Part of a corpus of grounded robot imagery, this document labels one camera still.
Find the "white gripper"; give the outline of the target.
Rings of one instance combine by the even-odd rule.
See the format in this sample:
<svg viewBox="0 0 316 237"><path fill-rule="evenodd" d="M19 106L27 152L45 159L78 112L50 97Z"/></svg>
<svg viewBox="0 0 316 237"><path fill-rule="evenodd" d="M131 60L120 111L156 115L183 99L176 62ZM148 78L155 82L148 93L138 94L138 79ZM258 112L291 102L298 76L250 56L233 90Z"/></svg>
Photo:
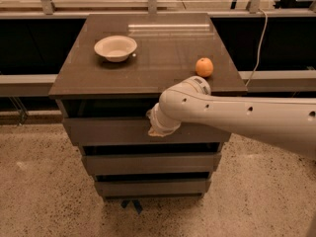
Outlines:
<svg viewBox="0 0 316 237"><path fill-rule="evenodd" d="M146 115L150 121L148 135L151 137L171 135L181 126L179 121L166 116L160 109L159 104L156 104Z"/></svg>

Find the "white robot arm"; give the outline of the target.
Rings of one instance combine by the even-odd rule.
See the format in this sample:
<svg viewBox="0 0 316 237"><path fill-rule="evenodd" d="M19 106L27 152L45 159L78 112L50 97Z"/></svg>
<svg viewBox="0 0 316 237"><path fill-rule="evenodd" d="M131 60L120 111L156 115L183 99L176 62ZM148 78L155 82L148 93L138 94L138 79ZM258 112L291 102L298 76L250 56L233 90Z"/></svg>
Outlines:
<svg viewBox="0 0 316 237"><path fill-rule="evenodd" d="M147 115L150 136L200 123L316 159L315 99L216 97L193 76L166 89Z"/></svg>

